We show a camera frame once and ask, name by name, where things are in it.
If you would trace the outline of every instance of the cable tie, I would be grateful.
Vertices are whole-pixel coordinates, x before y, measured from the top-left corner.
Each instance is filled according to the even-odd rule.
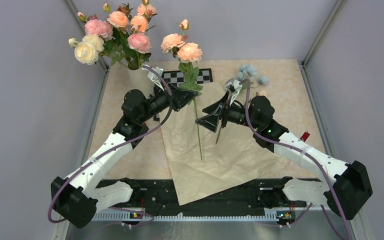
[[[303,161],[304,161],[304,155],[308,152],[308,150],[312,149],[313,147],[310,146],[310,145],[307,145],[306,147],[304,147],[302,149],[302,152],[299,154],[299,165],[302,166],[303,165]]]

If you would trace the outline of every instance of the light blue pom-pom flower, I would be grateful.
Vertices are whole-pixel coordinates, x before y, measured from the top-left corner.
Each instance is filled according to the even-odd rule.
[[[244,78],[244,74],[241,71],[238,72],[237,75],[236,75],[236,79],[242,80],[243,78]]]
[[[242,64],[242,65],[239,67],[239,71],[240,71],[240,72],[243,72],[243,71],[246,70],[248,67],[249,67],[248,64]]]
[[[249,73],[249,75],[251,75],[251,77],[253,77],[253,78],[256,78],[256,77],[258,77],[258,72],[257,71],[251,71]]]
[[[257,72],[257,68],[255,66],[253,66],[253,65],[248,65],[246,70],[248,71],[248,73]]]
[[[269,85],[269,78],[266,77],[266,76],[260,76],[258,79],[257,79],[257,83],[263,85],[263,86],[267,86]]]

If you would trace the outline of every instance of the white robotic arm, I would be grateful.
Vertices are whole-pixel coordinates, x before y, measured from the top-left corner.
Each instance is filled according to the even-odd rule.
[[[163,70],[149,70],[151,72],[148,77],[162,88],[154,73],[160,75]],[[121,179],[100,188],[97,188],[97,185],[121,157],[133,150],[144,136],[158,128],[148,132],[149,129],[144,123],[146,120],[170,107],[166,120],[171,110],[179,111],[198,95],[196,91],[179,89],[171,84],[167,87],[170,94],[158,91],[149,99],[137,89],[130,90],[125,95],[121,106],[124,115],[103,145],[66,178],[57,177],[52,181],[52,203],[48,211],[51,222],[57,222],[51,219],[51,209],[54,209],[73,225],[82,228],[92,220],[95,213],[129,201],[134,191],[129,179]]]
[[[333,158],[300,140],[273,119],[275,109],[265,96],[252,98],[248,109],[242,104],[235,104],[235,98],[242,88],[238,80],[228,80],[225,88],[224,97],[204,108],[202,111],[208,115],[195,122],[212,132],[216,132],[220,121],[222,128],[228,122],[247,127],[251,124],[253,138],[262,148],[294,161],[319,179],[308,181],[284,177],[273,190],[273,194],[281,195],[278,199],[329,206],[340,215],[335,202],[337,197],[346,219],[353,219],[373,193],[366,167],[358,161],[349,164]]]

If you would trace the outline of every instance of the enclosure floor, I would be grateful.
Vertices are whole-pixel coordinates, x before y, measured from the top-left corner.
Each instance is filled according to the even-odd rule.
[[[149,64],[163,68],[165,71],[172,71],[177,70],[179,63],[176,61],[158,61]],[[260,76],[265,75],[269,78],[270,83],[268,86],[253,89],[252,94],[255,96],[255,91],[262,89],[266,91],[266,96],[275,109],[274,119],[287,127],[297,137],[308,131],[310,137],[307,143],[324,152],[325,149],[298,61],[296,59],[209,60],[201,61],[199,68],[211,68],[214,81],[224,84],[228,79],[237,75],[241,64],[254,65],[257,67]],[[131,88],[127,69],[119,64],[112,66],[100,106],[89,155],[92,155],[104,143],[122,117],[123,98]],[[158,123],[151,120],[147,124],[151,129]],[[295,163],[284,157],[278,157],[279,161],[284,163],[284,168],[278,172],[272,172],[270,175],[260,176],[261,178],[314,177],[310,172]],[[106,175],[108,179],[124,177],[131,179],[172,178],[160,129],[145,137],[133,151],[122,157]]]

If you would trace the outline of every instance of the flower bouquet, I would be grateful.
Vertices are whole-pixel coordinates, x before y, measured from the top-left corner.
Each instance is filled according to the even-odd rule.
[[[199,67],[194,67],[194,63],[201,60],[203,51],[199,48],[198,44],[194,42],[186,43],[188,35],[185,31],[189,29],[189,22],[187,19],[183,20],[179,24],[182,34],[172,33],[165,36],[162,39],[161,49],[163,53],[171,53],[173,58],[179,61],[178,69],[183,73],[184,82],[180,84],[181,89],[197,91],[200,96],[200,92],[203,86],[197,83],[197,78],[200,73]],[[193,105],[195,109],[195,117],[198,119],[197,101],[193,99]],[[196,125],[198,131],[198,143],[201,160],[203,159],[203,153],[201,148],[200,127]]]
[[[111,65],[118,62],[130,70],[137,70],[143,62],[148,62],[151,42],[147,33],[155,27],[149,27],[149,23],[157,15],[157,10],[149,0],[142,0],[135,16],[132,16],[132,9],[129,3],[123,4],[104,21],[99,20],[96,14],[86,16],[78,12],[78,18],[85,23],[86,36],[82,41],[68,40],[76,59],[82,64],[92,65],[100,56],[107,56],[111,58]],[[109,13],[110,5],[105,3],[103,10]]]

